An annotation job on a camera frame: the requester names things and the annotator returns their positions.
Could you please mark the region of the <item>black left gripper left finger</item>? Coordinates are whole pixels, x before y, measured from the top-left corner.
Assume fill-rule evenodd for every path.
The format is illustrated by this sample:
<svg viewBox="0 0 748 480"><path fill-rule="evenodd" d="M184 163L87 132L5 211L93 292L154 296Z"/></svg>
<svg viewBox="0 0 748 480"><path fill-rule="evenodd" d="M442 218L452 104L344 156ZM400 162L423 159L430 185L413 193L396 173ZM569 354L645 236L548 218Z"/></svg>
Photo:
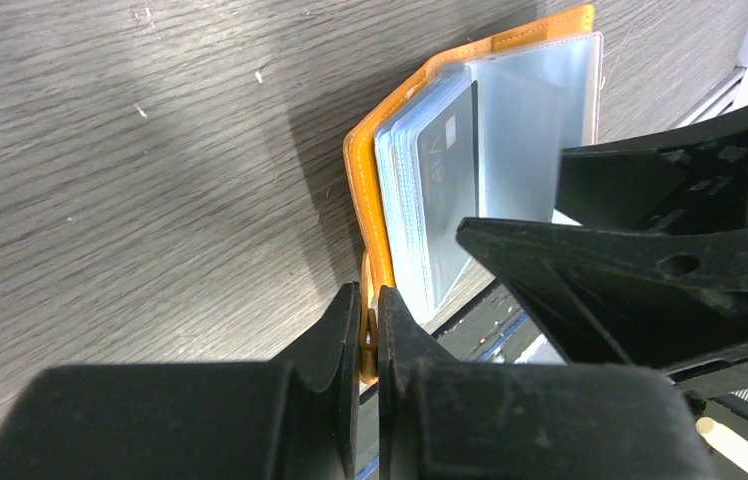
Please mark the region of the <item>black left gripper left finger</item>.
<svg viewBox="0 0 748 480"><path fill-rule="evenodd" d="M361 293L267 361L65 365L0 427L0 479L351 479Z"/></svg>

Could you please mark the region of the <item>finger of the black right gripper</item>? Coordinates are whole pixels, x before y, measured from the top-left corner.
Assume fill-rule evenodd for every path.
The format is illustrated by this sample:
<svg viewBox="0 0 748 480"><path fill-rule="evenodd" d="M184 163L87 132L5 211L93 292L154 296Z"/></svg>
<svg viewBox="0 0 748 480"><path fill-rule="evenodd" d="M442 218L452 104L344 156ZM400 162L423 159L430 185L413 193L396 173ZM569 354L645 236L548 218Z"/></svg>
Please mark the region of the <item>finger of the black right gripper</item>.
<svg viewBox="0 0 748 480"><path fill-rule="evenodd" d="M566 149L556 208L598 229L714 232L748 200L748 106L679 129Z"/></svg>
<svg viewBox="0 0 748 480"><path fill-rule="evenodd" d="M647 367L705 397L748 388L748 228L668 236L468 218L457 240L566 360Z"/></svg>

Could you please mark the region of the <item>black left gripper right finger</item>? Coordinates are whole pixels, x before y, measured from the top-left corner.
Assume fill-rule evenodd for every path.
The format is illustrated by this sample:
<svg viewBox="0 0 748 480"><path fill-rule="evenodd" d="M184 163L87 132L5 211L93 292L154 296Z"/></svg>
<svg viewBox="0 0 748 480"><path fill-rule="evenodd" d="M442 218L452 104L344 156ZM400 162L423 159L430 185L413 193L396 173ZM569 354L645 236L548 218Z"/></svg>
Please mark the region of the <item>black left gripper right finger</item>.
<svg viewBox="0 0 748 480"><path fill-rule="evenodd" d="M383 288L384 479L714 479L681 394L609 364L462 362Z"/></svg>

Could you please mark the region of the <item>orange leather card holder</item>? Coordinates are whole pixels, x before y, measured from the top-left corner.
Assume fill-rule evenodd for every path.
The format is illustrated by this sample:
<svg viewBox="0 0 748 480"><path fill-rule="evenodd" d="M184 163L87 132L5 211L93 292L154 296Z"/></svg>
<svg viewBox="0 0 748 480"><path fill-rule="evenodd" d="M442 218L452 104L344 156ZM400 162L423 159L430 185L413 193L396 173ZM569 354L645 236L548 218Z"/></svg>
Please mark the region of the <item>orange leather card holder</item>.
<svg viewBox="0 0 748 480"><path fill-rule="evenodd" d="M455 240L463 219L552 219L562 150L597 137L594 17L584 4L438 53L346 136L364 243L364 383L378 379L382 288L398 289L427 323L469 265Z"/></svg>

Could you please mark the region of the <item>black credit card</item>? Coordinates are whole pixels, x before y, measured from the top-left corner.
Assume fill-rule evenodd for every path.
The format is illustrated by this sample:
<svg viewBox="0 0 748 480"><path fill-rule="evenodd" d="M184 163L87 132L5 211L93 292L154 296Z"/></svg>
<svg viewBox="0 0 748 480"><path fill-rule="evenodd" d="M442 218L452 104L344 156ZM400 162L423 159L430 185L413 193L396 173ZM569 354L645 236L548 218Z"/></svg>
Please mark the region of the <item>black credit card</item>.
<svg viewBox="0 0 748 480"><path fill-rule="evenodd" d="M469 80L443 82L430 96L416 141L434 311L468 262L455 235L460 221L476 211L473 106Z"/></svg>

